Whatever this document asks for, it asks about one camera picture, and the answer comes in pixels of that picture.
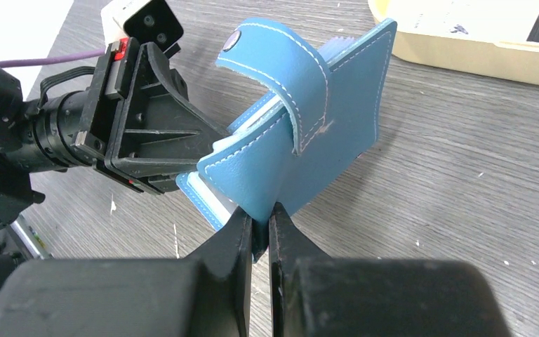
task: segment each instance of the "red clip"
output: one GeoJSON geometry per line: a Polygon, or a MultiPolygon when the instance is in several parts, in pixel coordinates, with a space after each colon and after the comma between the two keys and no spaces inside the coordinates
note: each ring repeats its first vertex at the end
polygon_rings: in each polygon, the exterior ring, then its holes
{"type": "Polygon", "coordinates": [[[120,42],[119,51],[117,51],[114,54],[114,60],[115,61],[123,60],[123,57],[125,56],[125,51],[127,51],[127,42],[128,41],[129,41],[128,37],[119,40],[119,42],[120,42]]]}

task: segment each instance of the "wallet flap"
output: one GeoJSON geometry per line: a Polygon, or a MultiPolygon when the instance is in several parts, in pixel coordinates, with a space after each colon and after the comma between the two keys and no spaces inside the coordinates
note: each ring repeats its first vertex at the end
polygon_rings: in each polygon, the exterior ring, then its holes
{"type": "MultiPolygon", "coordinates": [[[[243,32],[233,49],[238,47],[240,51],[230,59],[225,57],[230,51],[221,53],[218,64],[231,64],[231,69],[257,79],[273,92],[264,95],[231,124],[229,130],[233,136],[218,142],[214,153],[200,160],[198,172],[185,173],[177,179],[181,190],[216,229],[225,223],[236,205],[260,223],[267,222],[277,201],[289,214],[295,213],[335,180],[378,137],[378,109],[396,32],[395,21],[384,20],[356,41],[332,39],[309,54],[282,33],[252,25],[258,23],[256,20],[259,19],[248,20],[243,25],[249,25],[239,26],[243,32]],[[280,63],[266,59],[268,66],[260,62],[260,56],[237,58],[237,54],[246,54],[245,51],[259,47],[259,41],[265,39],[258,37],[254,42],[248,42],[245,38],[247,27],[260,29],[257,34],[265,32],[271,39],[290,41],[280,44],[296,50],[294,60],[280,63]],[[321,56],[318,60],[327,60],[324,66],[327,71],[323,71],[328,80],[326,89],[318,85],[323,74],[311,57],[316,54],[321,56]],[[246,67],[221,59],[233,60],[246,67]],[[265,74],[247,67],[263,69],[265,74]],[[287,91],[275,89],[272,85],[279,84],[270,77],[288,81],[293,87],[287,91]],[[292,111],[296,112],[296,109],[284,98],[288,97],[287,93],[297,103],[302,102],[297,104],[301,118],[293,118],[292,111]],[[300,121],[302,132],[297,124],[300,121]],[[308,121],[313,122],[305,127],[308,121]]],[[[262,25],[279,27],[280,31],[295,36],[284,26],[268,24],[268,20],[263,20],[262,25]]],[[[251,51],[250,55],[257,55],[257,52],[251,51]]]]}

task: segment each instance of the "black plastic bracket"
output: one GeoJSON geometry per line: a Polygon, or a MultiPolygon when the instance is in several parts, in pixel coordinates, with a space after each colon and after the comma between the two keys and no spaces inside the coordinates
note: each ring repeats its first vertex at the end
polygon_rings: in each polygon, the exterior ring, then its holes
{"type": "Polygon", "coordinates": [[[473,266],[330,258],[277,204],[269,221],[274,336],[511,336],[473,266]]]}
{"type": "Polygon", "coordinates": [[[176,176],[195,170],[226,136],[187,100],[187,84],[160,49],[143,44],[127,99],[117,106],[105,165],[141,190],[172,192],[176,176]]]}
{"type": "Polygon", "coordinates": [[[23,263],[0,291],[0,336],[248,336],[251,223],[237,209],[178,260],[23,263]]]}

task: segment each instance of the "white stitching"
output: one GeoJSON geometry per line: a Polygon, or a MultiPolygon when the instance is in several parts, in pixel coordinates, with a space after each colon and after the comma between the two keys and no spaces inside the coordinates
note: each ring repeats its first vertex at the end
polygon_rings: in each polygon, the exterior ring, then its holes
{"type": "MultiPolygon", "coordinates": [[[[271,77],[270,75],[268,75],[268,74],[262,72],[261,70],[257,70],[257,69],[255,69],[255,68],[253,68],[253,67],[249,67],[248,65],[244,65],[244,64],[239,63],[239,62],[237,62],[237,61],[229,60],[229,59],[227,59],[227,58],[218,58],[218,60],[230,62],[230,63],[232,63],[232,64],[238,65],[238,66],[240,66],[240,67],[243,67],[243,68],[245,68],[245,69],[251,70],[251,71],[253,71],[253,72],[257,72],[258,74],[261,74],[261,75],[267,77],[268,79],[274,81],[277,85],[279,85],[279,86],[282,88],[282,90],[284,90],[284,92],[286,93],[286,95],[288,95],[288,97],[291,99],[292,105],[293,105],[294,108],[296,109],[296,114],[297,114],[298,117],[300,118],[300,110],[298,109],[298,106],[297,106],[296,102],[294,101],[294,98],[293,98],[292,95],[288,92],[288,89],[286,89],[286,87],[285,87],[282,83],[280,83],[277,79],[275,79],[274,77],[271,77]]],[[[302,125],[301,125],[301,123],[298,123],[298,133],[299,133],[299,134],[302,134],[302,125]]]]}
{"type": "MultiPolygon", "coordinates": [[[[365,51],[369,46],[372,46],[375,42],[379,41],[382,37],[384,37],[385,35],[389,35],[389,40],[387,42],[387,45],[390,45],[392,43],[392,36],[391,36],[391,32],[386,32],[384,33],[383,35],[381,35],[380,37],[378,37],[375,41],[371,42],[369,45],[365,46],[364,48],[362,48],[358,53],[354,54],[351,58],[349,58],[348,60],[344,61],[344,63],[342,63],[341,65],[338,65],[337,68],[335,68],[332,72],[335,72],[336,70],[340,69],[344,64],[348,63],[348,61],[350,61],[352,58],[355,58],[357,55],[359,55],[360,53],[362,53],[363,51],[365,51]]],[[[374,128],[375,128],[375,140],[377,138],[377,98],[379,97],[379,92],[381,91],[381,86],[382,86],[382,82],[383,82],[383,79],[385,77],[385,70],[387,68],[387,60],[389,59],[390,57],[387,55],[385,57],[385,62],[383,63],[383,71],[382,71],[382,74],[381,74],[381,80],[380,80],[380,83],[379,83],[379,88],[377,90],[377,96],[375,97],[375,120],[374,120],[374,128]]],[[[278,118],[272,125],[270,125],[265,131],[263,131],[257,138],[253,139],[251,142],[249,142],[248,144],[244,145],[243,147],[241,147],[240,149],[238,149],[237,151],[229,154],[228,156],[226,156],[225,158],[222,158],[220,160],[218,160],[217,162],[213,163],[213,164],[209,164],[208,166],[205,167],[205,172],[206,174],[208,175],[208,177],[210,178],[210,181],[212,181],[212,177],[210,176],[210,173],[208,172],[208,169],[210,167],[213,167],[213,166],[216,166],[224,161],[227,161],[228,159],[236,156],[238,153],[242,152],[245,148],[247,147],[250,147],[253,145],[254,142],[258,141],[259,139],[261,139],[261,137],[263,135],[265,135],[270,129],[272,129],[276,124],[278,124],[278,122],[280,120],[282,120],[284,118],[284,116],[286,116],[286,113],[283,114],[282,116],[280,116],[280,118],[278,118]]]]}
{"type": "Polygon", "coordinates": [[[220,224],[220,221],[218,221],[218,218],[215,217],[215,216],[212,216],[211,212],[210,212],[210,209],[209,207],[207,207],[207,205],[204,203],[204,198],[201,197],[201,195],[189,184],[189,182],[187,181],[187,176],[189,174],[185,174],[183,176],[180,176],[179,177],[179,183],[183,183],[185,184],[185,189],[181,189],[186,195],[187,197],[189,197],[189,199],[191,199],[191,201],[193,201],[193,203],[195,204],[195,206],[198,206],[197,208],[199,209],[199,211],[204,215],[204,217],[210,222],[210,224],[212,225],[212,227],[214,227],[215,230],[220,230],[222,228],[222,226],[214,226],[213,223],[216,223],[216,224],[220,224]]]}
{"type": "Polygon", "coordinates": [[[249,117],[253,116],[258,110],[259,108],[261,107],[261,105],[264,105],[265,103],[267,103],[268,100],[272,99],[272,95],[268,95],[266,98],[262,99],[262,100],[259,100],[257,101],[257,103],[255,104],[254,107],[252,107],[248,114],[244,115],[244,116],[241,116],[239,117],[239,122],[236,123],[233,128],[236,130],[238,128],[240,128],[246,121],[249,117]]]}
{"type": "Polygon", "coordinates": [[[210,167],[213,167],[213,166],[216,166],[218,164],[221,164],[222,162],[224,161],[227,161],[228,159],[236,156],[238,153],[242,152],[243,150],[245,150],[247,147],[250,147],[254,142],[258,141],[260,138],[262,138],[268,131],[270,131],[274,126],[276,126],[276,124],[278,124],[283,118],[284,116],[286,116],[287,113],[283,113],[280,118],[278,118],[272,125],[270,125],[265,131],[263,131],[260,135],[258,135],[255,139],[253,139],[251,142],[249,142],[248,144],[244,145],[243,147],[241,147],[240,149],[238,149],[237,151],[229,154],[228,156],[218,160],[217,162],[213,163],[213,164],[210,164],[208,166],[205,167],[204,171],[206,172],[206,174],[208,175],[208,177],[210,178],[210,181],[213,181],[212,180],[212,177],[210,176],[210,173],[208,172],[208,169],[210,167]]]}
{"type": "MultiPolygon", "coordinates": [[[[345,65],[346,63],[348,63],[350,60],[352,60],[353,58],[355,58],[357,55],[359,55],[360,53],[362,53],[363,51],[365,51],[368,47],[372,46],[373,44],[375,44],[377,41],[379,41],[381,38],[383,38],[384,36],[388,36],[389,39],[387,40],[387,45],[390,45],[392,43],[392,34],[391,32],[386,32],[384,33],[383,35],[381,35],[380,37],[378,37],[377,39],[375,39],[375,41],[371,42],[370,44],[364,46],[360,51],[358,51],[357,53],[355,53],[351,58],[347,59],[346,61],[344,61],[341,65],[338,65],[333,71],[332,73],[335,73],[336,71],[338,71],[338,69],[340,69],[343,65],[345,65]]],[[[379,92],[381,92],[381,86],[382,86],[382,83],[383,83],[383,78],[385,77],[385,70],[387,68],[387,59],[389,58],[389,56],[387,56],[385,58],[385,63],[383,64],[383,71],[382,71],[382,74],[381,74],[381,80],[379,82],[379,88],[377,89],[377,96],[379,96],[379,92]]],[[[377,140],[377,104],[378,104],[378,100],[377,98],[375,98],[375,140],[377,140]]],[[[303,145],[303,147],[300,149],[300,152],[302,153],[303,151],[305,151],[305,149],[307,148],[307,146],[311,143],[311,140],[313,140],[313,138],[315,138],[315,136],[317,136],[317,134],[319,134],[319,130],[321,130],[321,128],[318,128],[315,133],[313,134],[313,136],[311,136],[311,138],[309,138],[309,140],[307,141],[306,144],[303,145]]]]}
{"type": "MultiPolygon", "coordinates": [[[[283,34],[285,37],[288,37],[290,40],[294,41],[294,43],[296,43],[297,45],[299,45],[299,47],[301,47],[302,49],[304,49],[309,55],[311,55],[311,57],[313,58],[313,60],[315,60],[315,63],[319,66],[319,70],[321,70],[321,73],[323,74],[324,76],[324,79],[325,79],[325,82],[326,82],[326,102],[325,102],[325,107],[324,107],[324,113],[323,115],[317,119],[317,122],[313,125],[313,127],[311,127],[311,130],[309,130],[309,132],[307,133],[307,135],[305,135],[305,137],[299,139],[299,144],[298,146],[301,146],[302,147],[302,143],[305,141],[305,138],[309,135],[309,133],[311,133],[311,131],[313,131],[313,128],[319,123],[319,121],[321,121],[322,119],[324,120],[325,122],[325,118],[327,117],[327,106],[328,106],[328,100],[329,100],[329,83],[328,83],[328,80],[327,80],[327,74],[325,72],[325,69],[321,66],[321,63],[319,62],[319,60],[315,57],[315,55],[313,55],[313,53],[311,53],[311,51],[309,51],[309,49],[307,49],[307,47],[303,46],[302,43],[300,43],[297,39],[295,39],[292,35],[286,33],[285,31],[283,30],[280,30],[280,29],[277,29],[277,28],[274,28],[274,27],[270,27],[270,26],[267,26],[267,25],[261,25],[259,23],[254,23],[254,22],[250,22],[250,23],[244,23],[242,25],[240,25],[239,27],[243,27],[243,26],[254,26],[254,27],[261,27],[261,28],[266,28],[266,29],[269,29],[269,30],[273,30],[275,32],[278,32],[278,33],[281,33],[283,34]]],[[[298,114],[298,118],[299,118],[299,121],[298,123],[299,124],[302,124],[302,116],[300,116],[300,113],[298,114]]]]}

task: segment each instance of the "black sensor face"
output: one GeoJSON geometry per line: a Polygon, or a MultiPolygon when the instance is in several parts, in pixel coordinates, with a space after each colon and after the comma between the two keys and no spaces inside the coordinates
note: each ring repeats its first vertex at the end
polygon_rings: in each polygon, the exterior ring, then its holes
{"type": "Polygon", "coordinates": [[[151,0],[127,19],[123,30],[140,43],[154,42],[166,52],[184,31],[165,0],[151,0]]]}

